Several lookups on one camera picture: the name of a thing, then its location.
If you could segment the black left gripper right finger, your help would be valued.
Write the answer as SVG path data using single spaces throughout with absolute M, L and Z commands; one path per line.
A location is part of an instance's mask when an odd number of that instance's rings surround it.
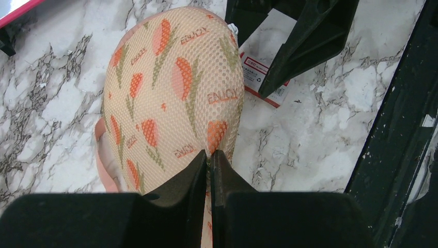
M 259 192 L 221 150 L 210 175 L 214 247 L 374 247 L 348 194 Z

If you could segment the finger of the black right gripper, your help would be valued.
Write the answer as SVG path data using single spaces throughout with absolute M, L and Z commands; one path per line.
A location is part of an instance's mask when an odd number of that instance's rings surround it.
M 258 90 L 266 98 L 288 80 L 338 55 L 358 1 L 277 1 L 274 8 L 296 20 Z
M 225 20 L 239 48 L 279 48 L 298 22 L 305 1 L 229 1 Z

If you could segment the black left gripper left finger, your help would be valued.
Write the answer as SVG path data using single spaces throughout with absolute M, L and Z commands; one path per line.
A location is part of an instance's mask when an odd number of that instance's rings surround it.
M 207 156 L 155 190 L 17 198 L 1 216 L 1 247 L 200 247 Z

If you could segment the floral mesh laundry bag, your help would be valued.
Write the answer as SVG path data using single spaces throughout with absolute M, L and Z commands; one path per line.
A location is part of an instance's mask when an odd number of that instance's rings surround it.
M 243 99 L 237 35 L 224 19 L 186 6 L 135 25 L 112 54 L 95 125 L 106 191 L 149 193 L 202 150 L 232 161 Z

